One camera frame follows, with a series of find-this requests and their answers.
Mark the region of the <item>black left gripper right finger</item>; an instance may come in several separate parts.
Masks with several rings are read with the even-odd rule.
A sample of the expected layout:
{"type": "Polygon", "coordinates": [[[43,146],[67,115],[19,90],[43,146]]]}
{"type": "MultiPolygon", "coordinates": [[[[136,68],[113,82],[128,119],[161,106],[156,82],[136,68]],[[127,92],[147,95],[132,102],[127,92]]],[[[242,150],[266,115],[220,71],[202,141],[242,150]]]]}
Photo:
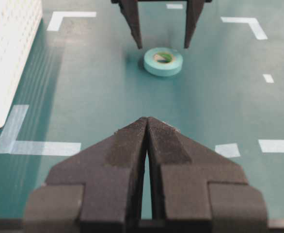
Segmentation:
{"type": "Polygon", "coordinates": [[[263,195],[240,165],[154,117],[147,132],[153,218],[176,232],[268,231],[263,195]]]}

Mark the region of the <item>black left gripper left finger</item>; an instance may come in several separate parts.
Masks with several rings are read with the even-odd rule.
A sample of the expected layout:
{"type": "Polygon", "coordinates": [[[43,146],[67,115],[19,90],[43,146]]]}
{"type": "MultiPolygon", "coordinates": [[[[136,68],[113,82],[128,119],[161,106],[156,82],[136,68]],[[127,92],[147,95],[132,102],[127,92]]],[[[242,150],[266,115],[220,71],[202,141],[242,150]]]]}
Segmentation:
{"type": "Polygon", "coordinates": [[[123,233],[141,215],[147,118],[54,165],[27,201],[26,233],[123,233]]]}

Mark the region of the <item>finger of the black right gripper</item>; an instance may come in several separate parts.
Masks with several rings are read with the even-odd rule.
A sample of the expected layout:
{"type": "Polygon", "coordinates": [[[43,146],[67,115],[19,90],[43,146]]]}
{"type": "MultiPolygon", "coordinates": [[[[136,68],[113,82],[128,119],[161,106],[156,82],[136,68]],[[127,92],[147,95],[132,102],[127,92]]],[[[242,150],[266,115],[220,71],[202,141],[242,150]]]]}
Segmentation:
{"type": "Polygon", "coordinates": [[[140,31],[139,9],[137,0],[112,0],[112,4],[118,4],[131,30],[138,49],[142,49],[142,37],[140,31]]]}
{"type": "Polygon", "coordinates": [[[204,8],[204,4],[209,0],[187,0],[186,8],[186,30],[184,48],[188,49],[194,35],[198,19],[204,8]]]}

